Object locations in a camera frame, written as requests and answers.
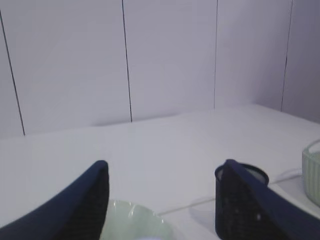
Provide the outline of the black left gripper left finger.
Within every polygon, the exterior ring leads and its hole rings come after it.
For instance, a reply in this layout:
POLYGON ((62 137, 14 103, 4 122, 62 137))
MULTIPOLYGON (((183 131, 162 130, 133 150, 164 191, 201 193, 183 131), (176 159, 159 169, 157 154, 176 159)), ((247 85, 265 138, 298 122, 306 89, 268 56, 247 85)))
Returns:
POLYGON ((53 198, 1 227, 2 240, 98 240, 110 198, 109 166, 96 161, 53 198))

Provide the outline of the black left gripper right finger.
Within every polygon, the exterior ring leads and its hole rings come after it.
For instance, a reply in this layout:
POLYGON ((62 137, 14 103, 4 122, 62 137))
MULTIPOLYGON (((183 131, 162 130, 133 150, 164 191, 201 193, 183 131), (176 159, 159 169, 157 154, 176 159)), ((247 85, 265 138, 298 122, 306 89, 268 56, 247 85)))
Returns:
POLYGON ((320 238, 318 218, 282 198, 235 160, 228 159, 225 163, 245 182, 258 205, 270 221, 288 236, 288 240, 318 240, 320 238))

